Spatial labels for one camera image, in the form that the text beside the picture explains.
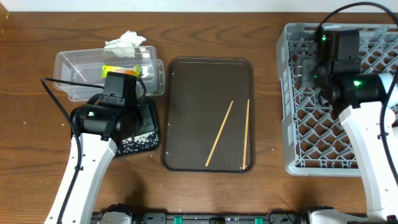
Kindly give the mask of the wooden chopstick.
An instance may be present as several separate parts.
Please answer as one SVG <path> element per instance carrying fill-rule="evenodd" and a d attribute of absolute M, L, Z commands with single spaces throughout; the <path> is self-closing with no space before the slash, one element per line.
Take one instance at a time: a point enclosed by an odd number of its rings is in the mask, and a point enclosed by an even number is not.
<path fill-rule="evenodd" d="M 245 119 L 245 133 L 244 133 L 244 149 L 243 149 L 243 164 L 242 169 L 246 170 L 246 157 L 247 157 L 247 145 L 248 145 L 248 134 L 249 134 L 249 107 L 250 99 L 247 101 L 246 108 L 246 119 Z"/>
<path fill-rule="evenodd" d="M 227 121 L 227 119 L 228 119 L 228 116 L 229 116 L 229 113 L 230 113 L 231 108 L 232 108 L 232 106 L 233 106 L 233 103 L 234 103 L 234 101 L 232 100 L 231 103 L 229 104 L 229 108 L 228 108 L 228 110 L 227 110 L 227 112 L 226 112 L 226 114 L 225 114 L 225 116 L 224 116 L 223 122 L 222 122 L 222 124 L 221 124 L 221 126 L 220 126 L 220 128 L 219 128 L 219 131 L 218 131 L 218 133 L 217 133 L 217 135 L 216 135 L 216 138 L 215 138 L 215 141 L 214 141 L 214 143 L 213 143 L 213 145 L 212 145 L 212 148 L 211 148 L 211 151 L 210 151 L 210 153 L 209 153 L 209 156 L 208 156 L 208 158 L 207 158 L 207 160 L 206 160 L 205 167 L 208 167 L 209 164 L 210 164 L 211 158 L 212 158 L 212 156 L 213 156 L 213 154 L 214 154 L 214 151 L 215 151 L 216 146 L 217 146 L 217 143 L 218 143 L 218 141 L 219 141 L 219 139 L 220 139 L 221 133 L 223 132 L 224 126 L 225 126 L 226 121 Z"/>

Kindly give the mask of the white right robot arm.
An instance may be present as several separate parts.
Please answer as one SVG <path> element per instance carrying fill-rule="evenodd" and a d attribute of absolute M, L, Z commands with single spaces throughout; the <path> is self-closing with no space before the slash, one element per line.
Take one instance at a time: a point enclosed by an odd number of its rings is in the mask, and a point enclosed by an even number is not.
<path fill-rule="evenodd" d="M 396 76 L 361 73 L 353 62 L 298 61 L 303 86 L 320 89 L 319 98 L 338 115 L 353 147 L 366 195 L 369 223 L 397 223 Z"/>

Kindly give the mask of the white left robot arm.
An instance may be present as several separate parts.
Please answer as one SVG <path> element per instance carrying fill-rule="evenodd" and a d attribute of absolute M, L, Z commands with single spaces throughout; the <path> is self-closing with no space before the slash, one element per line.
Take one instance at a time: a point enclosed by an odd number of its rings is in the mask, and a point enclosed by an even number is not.
<path fill-rule="evenodd" d="M 72 192 L 68 194 L 67 190 L 72 182 L 78 159 L 77 144 L 76 141 L 72 141 L 67 169 L 46 223 L 89 223 L 104 174 L 112 158 L 158 148 L 160 139 L 153 101 L 147 100 L 144 112 L 148 122 L 137 136 L 123 139 L 120 146 L 111 139 L 101 140 L 99 135 L 80 135 L 82 170 L 77 175 Z"/>

